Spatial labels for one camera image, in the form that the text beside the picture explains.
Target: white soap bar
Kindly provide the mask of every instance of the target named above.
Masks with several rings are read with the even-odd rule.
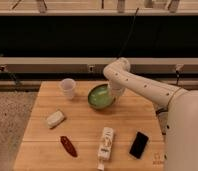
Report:
[[[57,112],[51,114],[47,118],[48,127],[51,129],[51,128],[57,126],[58,124],[60,124],[64,119],[65,119],[64,114],[58,110]]]

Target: gray floor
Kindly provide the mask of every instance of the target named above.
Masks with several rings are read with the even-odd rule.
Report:
[[[0,171],[11,171],[36,92],[0,92]],[[166,113],[159,117],[162,131]]]

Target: phone screen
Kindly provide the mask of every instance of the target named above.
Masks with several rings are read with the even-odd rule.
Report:
[[[147,144],[148,137],[141,132],[137,132],[136,138],[130,149],[130,154],[140,159]]]

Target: bowl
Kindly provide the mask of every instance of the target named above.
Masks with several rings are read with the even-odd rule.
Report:
[[[111,106],[115,98],[108,92],[108,85],[102,84],[94,87],[88,94],[88,103],[94,109],[104,109]]]

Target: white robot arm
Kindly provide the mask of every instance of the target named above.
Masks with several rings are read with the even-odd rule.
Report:
[[[140,77],[129,70],[125,58],[104,68],[110,93],[118,98],[128,88],[168,108],[164,171],[198,171],[198,91]]]

